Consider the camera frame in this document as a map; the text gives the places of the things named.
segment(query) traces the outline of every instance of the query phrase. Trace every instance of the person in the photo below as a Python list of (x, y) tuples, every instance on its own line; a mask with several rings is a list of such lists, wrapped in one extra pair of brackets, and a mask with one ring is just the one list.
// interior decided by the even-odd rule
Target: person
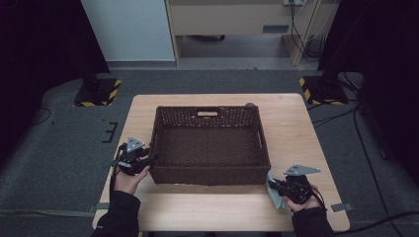
[(149, 169), (150, 166), (146, 166), (135, 176), (117, 170), (108, 212), (99, 219), (92, 237), (138, 236), (138, 211), (141, 202), (133, 194)]
[(293, 212), (293, 232), (296, 237), (332, 237), (335, 236), (326, 216), (326, 210), (315, 196), (303, 204), (295, 204), (284, 197), (286, 205)]
[[(147, 176), (149, 168), (145, 167), (136, 176), (117, 172), (108, 212), (99, 219), (92, 237), (138, 236), (137, 218), (141, 202), (133, 194), (139, 182)], [(311, 196), (304, 204), (295, 204), (287, 197), (284, 199), (293, 212), (293, 230), (296, 237), (335, 236), (327, 220), (326, 210), (315, 196)]]

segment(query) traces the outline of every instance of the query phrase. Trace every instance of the wire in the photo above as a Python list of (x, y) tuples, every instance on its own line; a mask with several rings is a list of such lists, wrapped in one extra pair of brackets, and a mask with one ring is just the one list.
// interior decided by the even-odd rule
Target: wire
[(366, 145), (365, 145), (365, 143), (364, 143), (364, 139), (363, 139), (363, 137), (361, 136), (361, 132), (360, 132), (360, 129), (359, 129), (359, 127), (358, 127), (358, 123), (357, 123), (357, 110), (358, 110), (358, 108), (360, 107), (360, 105), (361, 105), (361, 104), (358, 104), (358, 105), (357, 105), (357, 107), (354, 109), (354, 113), (353, 113), (353, 118), (354, 118), (355, 129), (357, 130), (358, 137), (360, 138), (361, 145), (362, 145), (363, 150), (364, 150), (364, 154), (365, 154), (365, 156), (366, 156), (366, 158), (367, 158), (367, 161), (368, 161), (368, 164), (369, 164), (369, 167), (370, 167), (370, 171), (371, 171), (371, 173), (373, 174), (374, 183), (376, 184), (377, 191), (378, 191), (378, 195), (379, 195), (379, 199), (381, 200), (382, 206), (384, 207), (385, 213), (386, 213), (386, 215), (387, 215), (387, 219), (390, 221), (390, 223), (391, 223), (392, 227), (393, 227), (393, 228), (394, 228), (394, 230), (397, 232), (398, 236), (403, 236), (403, 235), (400, 233), (400, 231), (397, 229), (397, 227), (394, 225), (394, 223), (391, 221), (391, 219), (390, 219), (390, 216), (389, 216), (389, 214), (388, 214), (388, 209), (387, 209), (387, 206), (385, 205), (384, 198), (382, 197), (382, 193), (381, 193), (381, 190), (380, 190), (379, 185), (378, 185), (378, 181), (377, 181), (376, 173), (374, 172), (373, 165), (371, 164), (371, 159), (370, 159), (370, 156), (368, 155), (367, 148), (366, 148)]
[(291, 5), (291, 19), (292, 19), (291, 39), (293, 40), (293, 43), (294, 43), (294, 44), (295, 44), (295, 46), (298, 48), (299, 52), (301, 53), (302, 57), (303, 57), (305, 60), (307, 60), (307, 61), (309, 61), (309, 62), (316, 62), (316, 61), (318, 61), (318, 59), (317, 59), (317, 60), (311, 60), (311, 59), (309, 59), (309, 58), (307, 58), (307, 57), (305, 56), (305, 54), (304, 54), (304, 50), (302, 50), (302, 48), (298, 45), (298, 43), (297, 43), (297, 42), (295, 41), (295, 39), (293, 38), (293, 30), (295, 30), (295, 32), (296, 32), (296, 36), (298, 37), (298, 39), (299, 39), (300, 41), (302, 41), (302, 40), (301, 40), (301, 38), (299, 37), (299, 32), (298, 32), (298, 30), (296, 29), (296, 27), (295, 27), (295, 23), (294, 23), (294, 11), (295, 11), (294, 6), (295, 6), (295, 4), (294, 4), (293, 0), (291, 0), (291, 1), (290, 1), (290, 5)]
[[(351, 81), (351, 80), (349, 79), (349, 77), (348, 77), (348, 75), (347, 75), (346, 73), (347, 73), (347, 72), (343, 72), (343, 75), (346, 77), (346, 79), (347, 79), (347, 80)], [(365, 80), (366, 80), (366, 77), (363, 75), (363, 80), (362, 80), (362, 82), (361, 82), (361, 85), (364, 85)]]
[(358, 228), (358, 229), (347, 230), (347, 231), (344, 231), (344, 232), (338, 232), (338, 233), (335, 233), (335, 235), (344, 235), (344, 234), (351, 234), (351, 233), (355, 233), (355, 232), (364, 231), (364, 230), (376, 227), (378, 225), (381, 225), (385, 222), (391, 221), (393, 219), (398, 219), (398, 218), (401, 218), (401, 217), (404, 217), (404, 216), (417, 215), (417, 214), (419, 214), (419, 211), (408, 211), (408, 212), (396, 214), (396, 215), (390, 216), (389, 218), (380, 220), (376, 223), (373, 223), (373, 224), (370, 224), (370, 225), (367, 225), (367, 226), (364, 226), (364, 227), (361, 227), (361, 228)]
[(299, 16), (299, 14), (301, 13), (302, 9), (305, 7), (306, 4), (307, 4), (307, 0), (305, 0), (304, 3), (301, 5), (301, 8), (299, 8), (299, 11), (295, 16), (296, 18)]
[(306, 40), (306, 41), (313, 40), (314, 38), (316, 38), (317, 36), (319, 36), (319, 35), (320, 35), (321, 31), (323, 31), (323, 29), (324, 29), (324, 26), (326, 26), (327, 20), (329, 20), (329, 17), (330, 17), (330, 14), (332, 13), (333, 8), (336, 6), (336, 1), (337, 1), (337, 0), (335, 0), (335, 1), (333, 2), (333, 5), (332, 5), (332, 7), (331, 7), (331, 8), (330, 8), (330, 10), (329, 10), (329, 13), (327, 14), (327, 17), (326, 17), (326, 19), (325, 19), (325, 20), (324, 20), (324, 22), (323, 22), (323, 25), (321, 26), (320, 30), (318, 30), (318, 33), (317, 33), (316, 35), (314, 35), (314, 37), (312, 37), (312, 38), (310, 38), (310, 39), (308, 39), (308, 40)]
[[(357, 102), (358, 100), (347, 100), (348, 102)], [(332, 101), (327, 101), (328, 103), (334, 103), (334, 102), (342, 102), (342, 101), (335, 101), (335, 100), (332, 100)], [(318, 105), (315, 105), (315, 106), (312, 106), (312, 107), (310, 107), (310, 108), (308, 108), (307, 110), (309, 111), (309, 110), (312, 110), (312, 109), (314, 109), (314, 108), (317, 108), (317, 107), (319, 107), (319, 106), (324, 106), (324, 105), (330, 105), (330, 104), (318, 104)]]
[(311, 186), (311, 188), (314, 189), (318, 193), (318, 195), (316, 193), (313, 193), (313, 195), (320, 202), (320, 205), (323, 208), (323, 210), (327, 211), (326, 205), (324, 204), (323, 195), (318, 191), (318, 188), (316, 188), (315, 186)]
[(360, 88), (358, 88), (357, 85), (355, 85), (355, 83), (353, 83), (349, 77), (346, 75), (346, 72), (343, 73), (343, 75), (341, 73), (338, 74), (338, 78), (341, 78), (343, 80), (345, 80), (345, 82), (338, 80), (341, 84), (343, 84), (346, 88), (348, 88), (352, 93), (354, 93), (355, 95), (358, 95), (360, 93)]
[(307, 43), (307, 46), (305, 47), (305, 50), (304, 50), (304, 52), (308, 55), (308, 56), (310, 56), (310, 57), (321, 57), (321, 54), (322, 54), (322, 47), (323, 47), (323, 43), (324, 43), (324, 36), (321, 36), (321, 38), (320, 38), (320, 49), (318, 50), (318, 51), (313, 51), (313, 50), (311, 50), (311, 46), (312, 46), (312, 43), (313, 43), (313, 40), (311, 40), (311, 41), (309, 41), (308, 43)]
[(46, 111), (48, 111), (48, 116), (47, 116), (45, 119), (41, 120), (41, 121), (31, 123), (31, 125), (38, 125), (38, 124), (41, 124), (41, 123), (43, 123), (44, 121), (48, 120), (48, 119), (49, 119), (49, 117), (51, 116), (51, 111), (50, 111), (49, 109), (44, 108), (44, 107), (41, 107), (41, 108), (40, 108), (40, 110), (46, 110)]
[(301, 48), (301, 46), (299, 46), (299, 45), (298, 45), (298, 43), (295, 41), (293, 31), (295, 31), (295, 32), (296, 32), (296, 37), (299, 39), (299, 41), (300, 41), (300, 42), (312, 41), (315, 37), (311, 38), (310, 40), (302, 40), (302, 39), (301, 39), (301, 37), (299, 36), (298, 29), (296, 28), (295, 23), (294, 23), (294, 19), (295, 19), (295, 3), (294, 3), (294, 1), (293, 1), (293, 0), (291, 0), (291, 1), (290, 1), (290, 6), (291, 6), (291, 16), (292, 16), (291, 38), (292, 38), (292, 40), (293, 40), (293, 43), (294, 43), (294, 44), (295, 44), (295, 46), (298, 48), (299, 52), (301, 53), (301, 56), (302, 56), (305, 60), (307, 60), (307, 61), (309, 61), (309, 62), (316, 62), (316, 61), (319, 61), (319, 60), (320, 60), (320, 56), (321, 56), (321, 55), (319, 55), (319, 56), (318, 56), (318, 58), (315, 58), (315, 59), (308, 58), (308, 56), (310, 56), (310, 55), (309, 55), (308, 53), (306, 53), (306, 51), (307, 51), (307, 50), (309, 51), (309, 49), (307, 49), (307, 48), (306, 48), (306, 46), (304, 46), (304, 44), (302, 44), (302, 48)]
[(338, 115), (338, 116), (329, 117), (329, 118), (324, 118), (324, 119), (321, 119), (321, 120), (314, 121), (314, 122), (313, 122), (313, 124), (315, 124), (315, 123), (317, 123), (317, 122), (321, 122), (321, 121), (323, 121), (323, 123), (321, 123), (321, 124), (319, 124), (319, 125), (315, 126), (315, 127), (314, 127), (314, 129), (319, 128), (320, 126), (322, 126), (322, 125), (324, 125), (324, 124), (326, 124), (326, 123), (328, 123), (328, 122), (330, 122), (330, 121), (332, 121), (332, 120), (334, 120), (334, 119), (337, 119), (337, 118), (343, 117), (343, 116), (345, 116), (345, 115), (348, 115), (348, 114), (350, 114), (352, 111), (353, 111), (353, 109), (350, 109), (349, 111), (347, 111), (347, 112), (346, 112), (346, 113), (344, 113), (344, 114), (341, 114), (341, 115)]

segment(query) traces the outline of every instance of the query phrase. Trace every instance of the brown basket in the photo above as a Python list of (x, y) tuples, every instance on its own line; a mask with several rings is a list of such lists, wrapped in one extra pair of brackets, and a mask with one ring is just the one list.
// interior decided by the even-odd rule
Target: brown basket
[(256, 106), (158, 107), (156, 152), (156, 184), (262, 185), (271, 169)]

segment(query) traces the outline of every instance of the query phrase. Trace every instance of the yellow and black tape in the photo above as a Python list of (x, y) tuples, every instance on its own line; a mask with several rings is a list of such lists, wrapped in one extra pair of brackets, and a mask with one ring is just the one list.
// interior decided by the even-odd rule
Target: yellow and black tape
[(85, 102), (77, 102), (74, 103), (75, 107), (95, 107), (95, 106), (108, 106), (110, 105), (113, 101), (115, 96), (117, 95), (118, 89), (120, 88), (122, 80), (117, 80), (115, 82), (114, 88), (111, 92), (111, 94), (109, 95), (108, 100), (106, 101), (101, 101), (101, 102), (92, 102), (92, 101), (85, 101)]
[(299, 78), (299, 85), (301, 86), (302, 92), (305, 95), (305, 99), (307, 100), (307, 102), (311, 105), (321, 105), (321, 104), (327, 104), (327, 105), (335, 105), (335, 106), (340, 106), (340, 105), (345, 105), (346, 102), (343, 100), (318, 100), (318, 99), (314, 99), (312, 97), (312, 94), (310, 92), (310, 90), (307, 87), (307, 84), (305, 83), (304, 78)]

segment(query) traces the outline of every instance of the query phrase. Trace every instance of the tripod base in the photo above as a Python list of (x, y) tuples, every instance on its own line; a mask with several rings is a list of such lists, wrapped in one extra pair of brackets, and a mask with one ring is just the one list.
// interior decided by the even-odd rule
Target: tripod base
[(321, 78), (321, 76), (304, 76), (299, 78), (299, 85), (309, 104), (348, 104), (348, 97), (339, 84), (333, 84), (330, 88), (322, 88), (320, 86)]
[(120, 87), (121, 80), (116, 78), (97, 79), (100, 82), (100, 90), (92, 95), (83, 84), (74, 99), (75, 107), (108, 106), (114, 100)]

